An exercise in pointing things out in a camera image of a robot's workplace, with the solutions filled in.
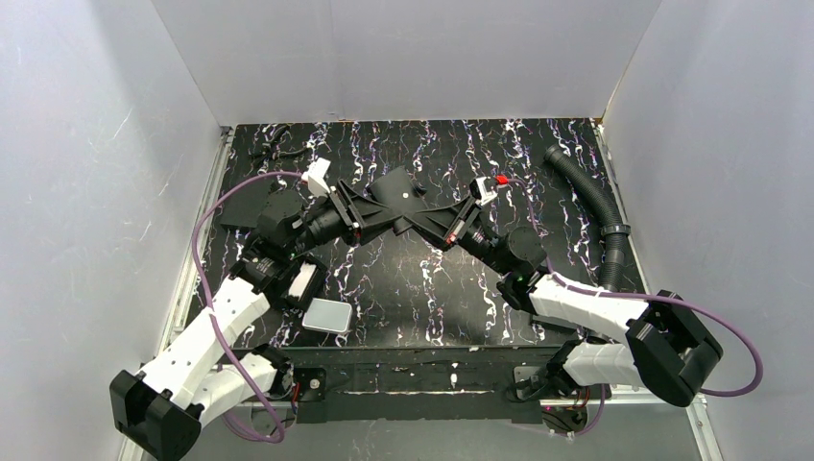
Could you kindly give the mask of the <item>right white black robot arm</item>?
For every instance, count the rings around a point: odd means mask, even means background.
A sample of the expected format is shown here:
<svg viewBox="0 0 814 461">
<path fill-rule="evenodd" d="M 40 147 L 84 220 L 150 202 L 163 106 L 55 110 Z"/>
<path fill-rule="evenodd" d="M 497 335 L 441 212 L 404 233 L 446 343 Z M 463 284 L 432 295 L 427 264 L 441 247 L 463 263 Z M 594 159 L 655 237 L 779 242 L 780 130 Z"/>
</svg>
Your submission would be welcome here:
<svg viewBox="0 0 814 461">
<path fill-rule="evenodd" d="M 405 217 L 427 242 L 441 250 L 459 246 L 500 274 L 497 289 L 510 307 L 606 338 L 601 344 L 564 343 L 537 376 L 523 383 L 524 398 L 622 384 L 644 387 L 686 407 L 700 393 L 723 349 L 678 298 L 643 300 L 567 279 L 549 268 L 533 228 L 499 234 L 488 218 L 473 198 Z"/>
</svg>

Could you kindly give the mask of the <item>dark grey left flat box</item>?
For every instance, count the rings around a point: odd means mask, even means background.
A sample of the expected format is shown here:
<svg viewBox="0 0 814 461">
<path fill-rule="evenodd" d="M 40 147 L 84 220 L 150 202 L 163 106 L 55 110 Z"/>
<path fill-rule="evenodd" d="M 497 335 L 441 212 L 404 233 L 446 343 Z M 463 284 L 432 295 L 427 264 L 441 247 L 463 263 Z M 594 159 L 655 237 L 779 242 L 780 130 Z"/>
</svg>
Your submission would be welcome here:
<svg viewBox="0 0 814 461">
<path fill-rule="evenodd" d="M 269 196 L 280 189 L 276 179 L 264 179 L 248 184 L 235 192 L 222 207 L 219 224 L 229 231 L 251 231 Z"/>
</svg>

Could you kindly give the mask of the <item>black open tray box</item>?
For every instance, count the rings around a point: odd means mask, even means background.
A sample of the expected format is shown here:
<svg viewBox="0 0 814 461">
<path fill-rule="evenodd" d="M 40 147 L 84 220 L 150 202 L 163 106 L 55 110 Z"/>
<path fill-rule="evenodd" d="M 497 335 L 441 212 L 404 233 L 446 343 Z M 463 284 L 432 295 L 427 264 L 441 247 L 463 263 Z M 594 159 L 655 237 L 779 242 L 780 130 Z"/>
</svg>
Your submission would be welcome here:
<svg viewBox="0 0 814 461">
<path fill-rule="evenodd" d="M 286 308 L 305 312 L 323 290 L 327 266 L 311 254 L 298 256 L 294 266 L 296 273 L 280 298 Z"/>
</svg>

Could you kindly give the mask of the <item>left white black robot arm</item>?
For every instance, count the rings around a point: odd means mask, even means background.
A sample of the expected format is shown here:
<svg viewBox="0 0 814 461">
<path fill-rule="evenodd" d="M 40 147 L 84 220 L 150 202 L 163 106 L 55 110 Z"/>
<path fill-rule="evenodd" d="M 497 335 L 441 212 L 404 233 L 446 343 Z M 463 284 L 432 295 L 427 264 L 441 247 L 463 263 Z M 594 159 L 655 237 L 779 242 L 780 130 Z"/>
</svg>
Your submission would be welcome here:
<svg viewBox="0 0 814 461">
<path fill-rule="evenodd" d="M 200 314 L 153 360 L 112 380 L 116 428 L 154 458 L 180 460 L 214 419 L 249 398 L 268 402 L 293 387 L 291 363 L 274 348 L 243 357 L 233 350 L 273 305 L 300 311 L 308 330 L 349 330 L 351 307 L 319 298 L 326 269 L 311 252 L 335 239 L 365 244 L 396 215 L 343 183 L 313 191 L 319 201 L 311 209 L 295 191 L 272 193 L 221 286 L 205 290 Z"/>
</svg>

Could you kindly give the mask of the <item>white card stack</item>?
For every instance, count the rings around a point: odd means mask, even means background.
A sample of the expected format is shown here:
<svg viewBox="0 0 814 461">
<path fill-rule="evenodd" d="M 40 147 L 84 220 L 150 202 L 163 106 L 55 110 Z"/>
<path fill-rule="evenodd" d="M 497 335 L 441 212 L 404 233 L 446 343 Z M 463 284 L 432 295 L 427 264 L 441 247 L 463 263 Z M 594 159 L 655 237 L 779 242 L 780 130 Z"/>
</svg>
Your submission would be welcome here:
<svg viewBox="0 0 814 461">
<path fill-rule="evenodd" d="M 308 330 L 347 334 L 354 309 L 349 303 L 315 298 L 304 312 L 302 327 Z"/>
</svg>

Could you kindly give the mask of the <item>dark grey flat box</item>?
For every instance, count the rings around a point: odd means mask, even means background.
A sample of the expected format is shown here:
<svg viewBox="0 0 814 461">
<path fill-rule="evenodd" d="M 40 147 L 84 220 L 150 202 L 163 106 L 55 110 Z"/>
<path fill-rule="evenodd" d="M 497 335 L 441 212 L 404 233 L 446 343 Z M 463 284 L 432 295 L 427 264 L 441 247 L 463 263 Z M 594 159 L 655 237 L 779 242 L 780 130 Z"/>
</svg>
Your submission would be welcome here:
<svg viewBox="0 0 814 461">
<path fill-rule="evenodd" d="M 229 231 L 251 231 L 269 196 L 280 189 L 276 179 L 264 179 L 248 184 L 235 192 L 222 207 L 219 224 Z"/>
<path fill-rule="evenodd" d="M 540 324 L 545 328 L 553 328 L 557 331 L 578 332 L 580 329 L 578 325 L 570 321 L 555 317 L 533 315 L 531 320 L 533 323 Z"/>
</svg>

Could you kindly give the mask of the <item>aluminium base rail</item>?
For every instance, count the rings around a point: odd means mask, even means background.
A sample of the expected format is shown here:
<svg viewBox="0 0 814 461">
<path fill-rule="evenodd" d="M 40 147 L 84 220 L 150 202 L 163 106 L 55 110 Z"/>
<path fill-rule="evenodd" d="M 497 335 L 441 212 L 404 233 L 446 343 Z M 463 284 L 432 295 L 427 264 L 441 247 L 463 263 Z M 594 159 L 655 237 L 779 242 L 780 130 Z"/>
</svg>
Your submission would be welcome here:
<svg viewBox="0 0 814 461">
<path fill-rule="evenodd" d="M 237 357 L 276 409 L 291 399 L 295 409 L 285 423 L 302 424 L 386 419 L 506 420 L 541 422 L 539 404 L 560 406 L 562 425 L 580 430 L 586 406 L 610 400 L 609 385 L 568 389 L 544 383 L 544 348 L 337 349 L 269 345 L 239 350 Z M 186 405 L 173 403 L 175 392 L 120 372 L 109 386 L 115 425 L 132 438 L 159 434 L 189 437 L 256 396 L 236 369 L 219 360 L 220 371 L 207 374 Z"/>
</svg>

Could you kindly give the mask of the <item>black pliers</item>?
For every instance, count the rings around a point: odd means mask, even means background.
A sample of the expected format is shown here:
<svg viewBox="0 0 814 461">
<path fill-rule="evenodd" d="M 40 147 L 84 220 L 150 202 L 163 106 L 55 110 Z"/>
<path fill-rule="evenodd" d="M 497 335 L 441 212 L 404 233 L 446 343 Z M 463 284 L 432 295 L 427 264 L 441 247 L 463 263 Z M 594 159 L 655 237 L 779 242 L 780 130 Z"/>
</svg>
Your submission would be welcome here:
<svg viewBox="0 0 814 461">
<path fill-rule="evenodd" d="M 282 137 L 289 133 L 291 126 L 288 124 L 275 125 L 272 128 L 271 135 L 268 139 L 261 142 L 259 147 L 250 153 L 250 159 L 253 163 L 262 163 L 265 161 L 278 161 L 287 158 L 297 158 L 310 154 L 314 151 L 313 146 L 303 144 L 299 149 L 282 151 L 280 142 Z"/>
</svg>

